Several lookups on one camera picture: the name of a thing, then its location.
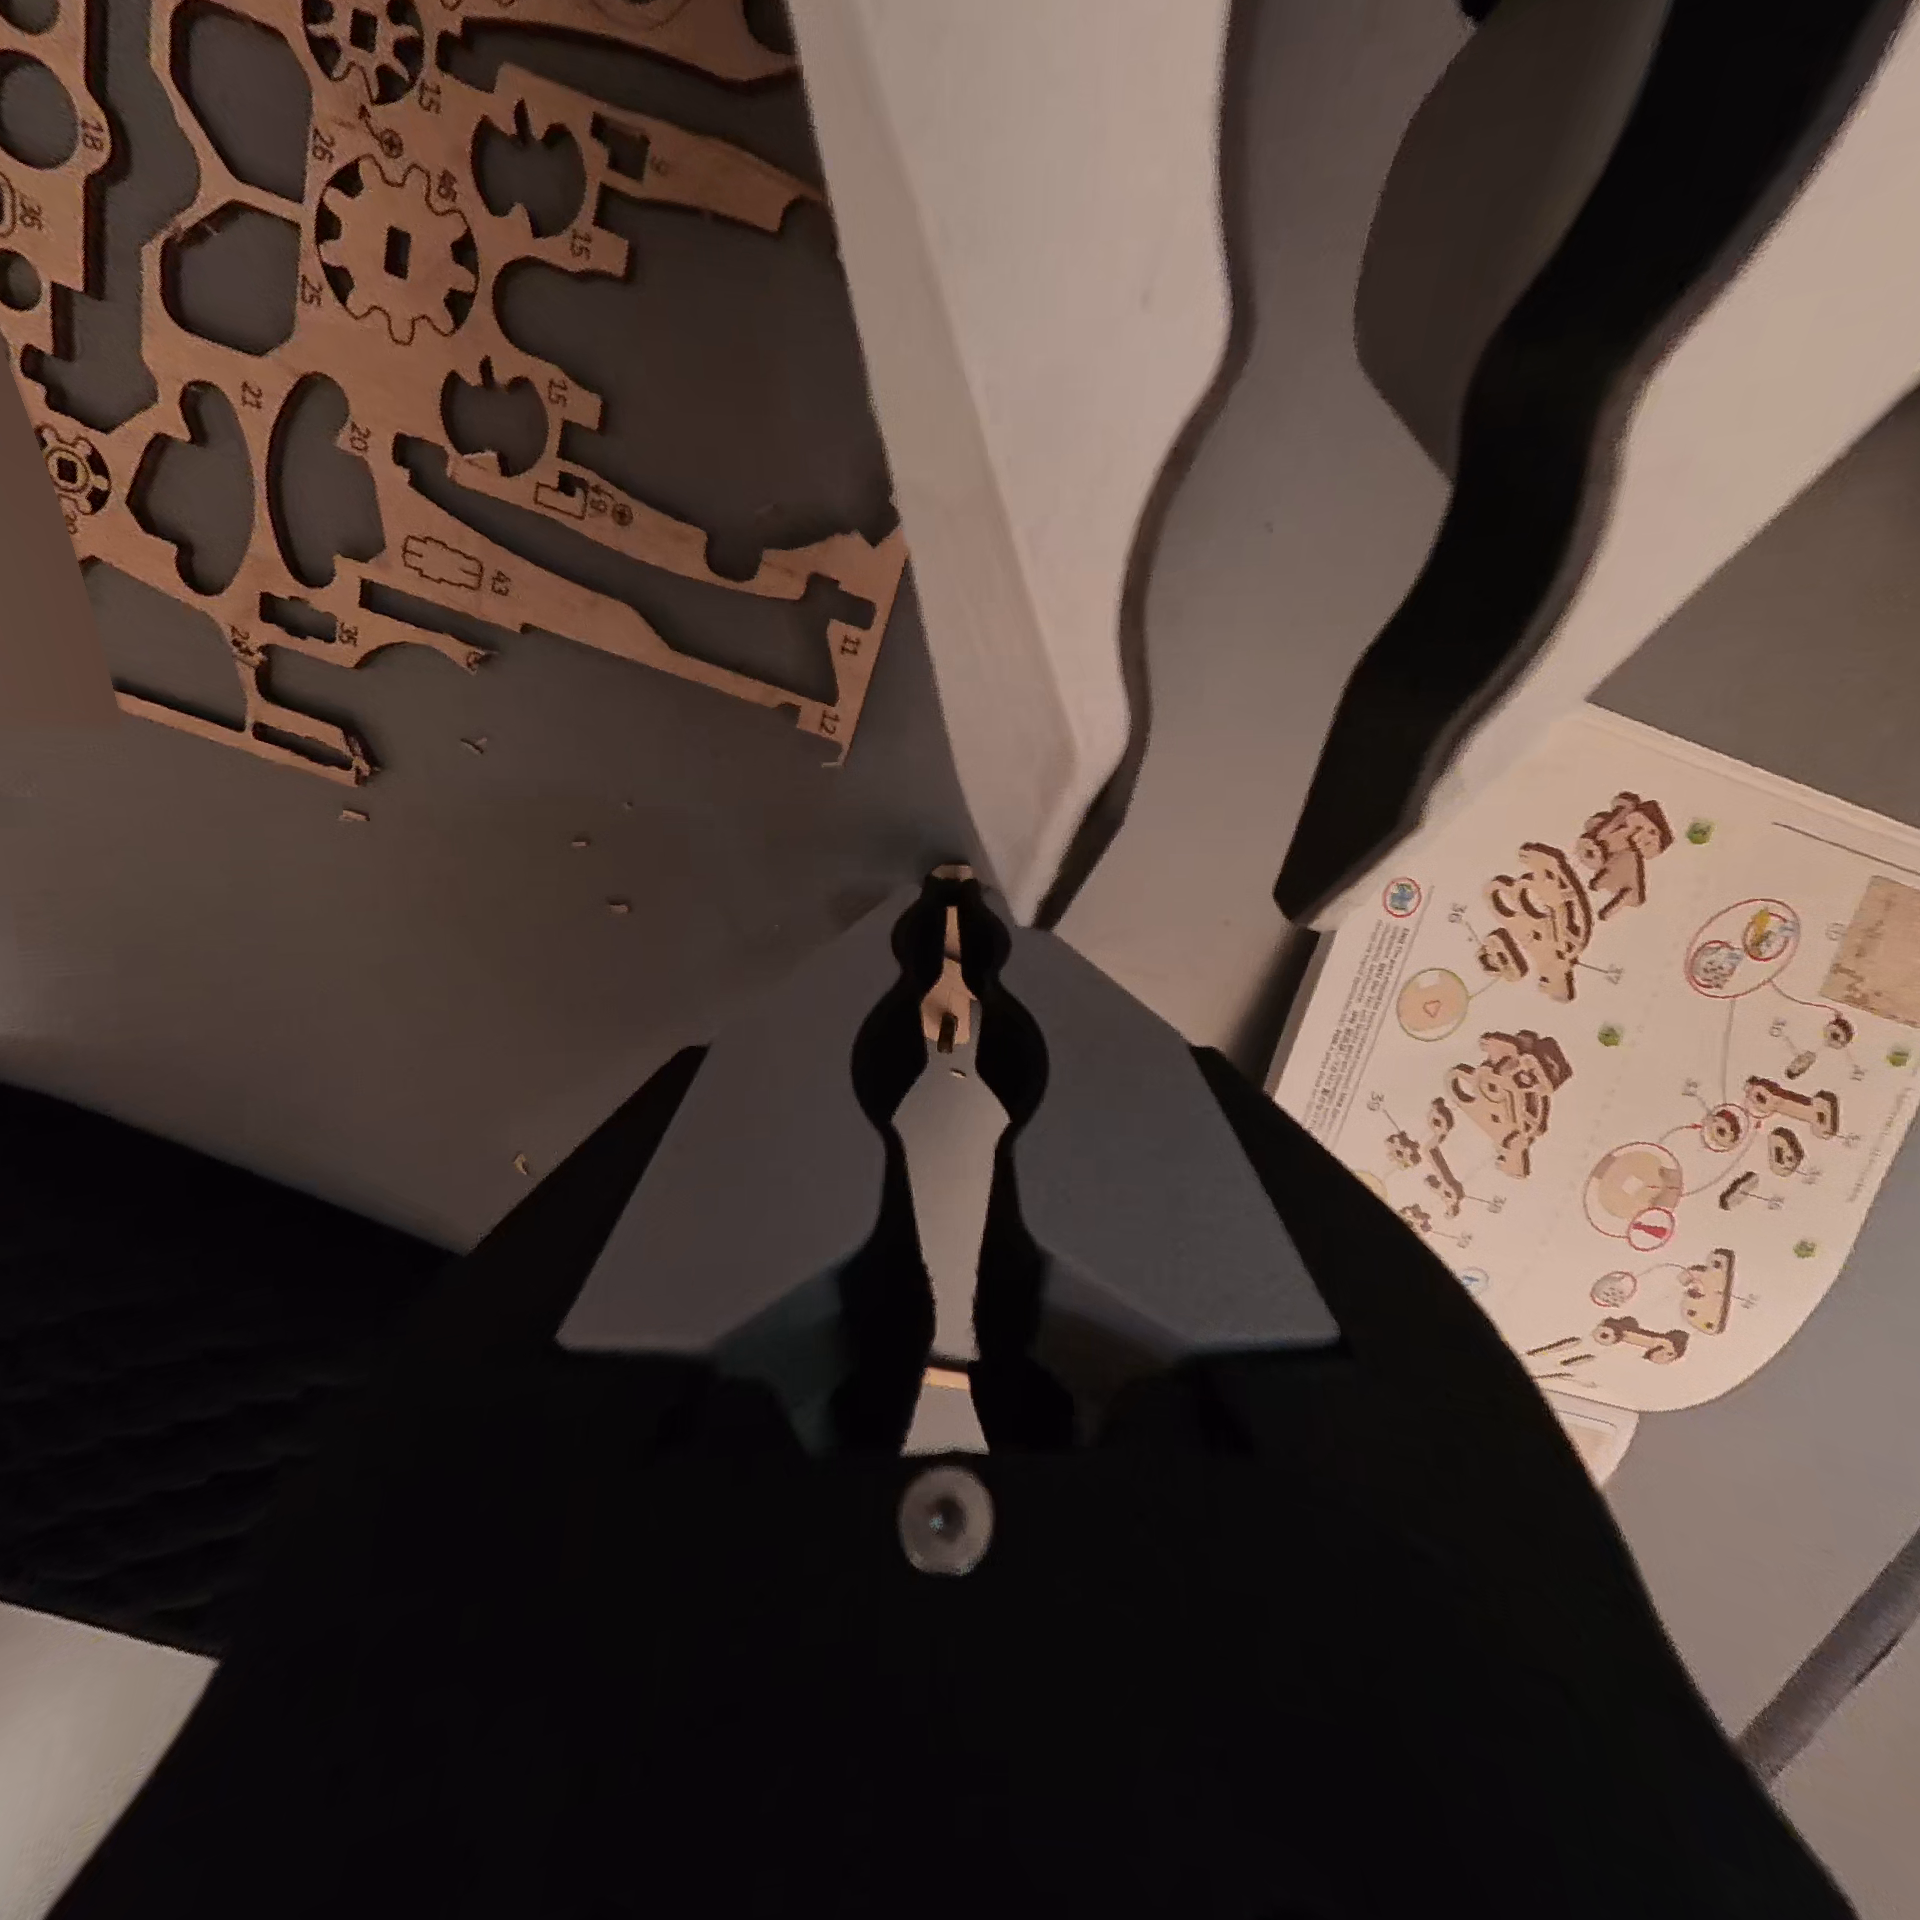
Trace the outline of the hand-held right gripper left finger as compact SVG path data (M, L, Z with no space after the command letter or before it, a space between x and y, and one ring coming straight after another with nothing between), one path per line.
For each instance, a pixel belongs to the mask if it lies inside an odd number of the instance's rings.
M903 1446L935 1292L897 1117L959 898L887 895L705 1045L561 1349L758 1383L811 1450Z

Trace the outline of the open instruction booklet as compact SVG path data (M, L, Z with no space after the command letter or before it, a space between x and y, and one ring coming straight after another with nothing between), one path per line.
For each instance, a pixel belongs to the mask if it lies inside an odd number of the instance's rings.
M1915 1117L1915 826L1578 708L1318 948L1274 1101L1607 1481L1857 1240Z

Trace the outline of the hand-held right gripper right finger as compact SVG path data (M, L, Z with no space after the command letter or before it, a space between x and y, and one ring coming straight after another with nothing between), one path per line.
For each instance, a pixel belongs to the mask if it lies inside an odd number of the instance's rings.
M959 963L1003 1111L972 1284L985 1446L1069 1450L1191 1359L1329 1349L1195 1048L984 882L959 886Z

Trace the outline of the wooden laser-cut parts sheet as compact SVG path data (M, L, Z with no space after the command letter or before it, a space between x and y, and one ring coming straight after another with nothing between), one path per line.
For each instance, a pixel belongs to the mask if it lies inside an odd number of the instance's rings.
M796 58L747 4L209 4L298 63L299 184L263 184L183 80L193 4L153 4L148 63L191 143L191 202L142 245L142 366L156 402L117 426L60 405L34 373L71 340L99 264L117 134L102 101L106 4L5 4L5 77L40 71L71 138L48 157L5 140L5 368L28 446L31 535L14 595L48 638L5 670L28 720L153 723L340 787L373 780L360 733L276 698L276 651L360 670L398 644L465 670L488 651L450 618L547 630L750 708L848 752L908 567L898 530L766 549L743 579L710 535L576 458L601 394L510 340L506 272L619 280L630 245L602 201L779 233L825 192L718 134L627 112L506 63L488 87L447 66L476 21L584 33L738 91ZM831 590L831 696L674 647L618 595L571 584L417 492L406 446L545 530L701 590L799 604Z

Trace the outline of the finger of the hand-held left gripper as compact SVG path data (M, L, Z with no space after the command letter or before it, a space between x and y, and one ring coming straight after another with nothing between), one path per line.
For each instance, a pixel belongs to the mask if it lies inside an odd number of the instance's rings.
M1335 925L1915 385L1915 4L1672 4L1499 318L1274 904Z
M789 23L956 777L1033 925L1134 742L1134 544L1232 340L1232 7Z

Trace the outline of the small wooden part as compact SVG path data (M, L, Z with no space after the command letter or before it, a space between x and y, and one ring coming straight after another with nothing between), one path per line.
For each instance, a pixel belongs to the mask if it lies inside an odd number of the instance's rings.
M963 970L963 920L959 920L959 904L956 904L956 889L972 882L977 871L969 862L956 859L956 862L941 862L923 877L923 898L941 905L941 970L935 977L935 985L923 993L920 999L920 1034L928 1040L928 1048L950 1060L963 1048L972 1045L972 1005L977 997L965 982L965 970Z

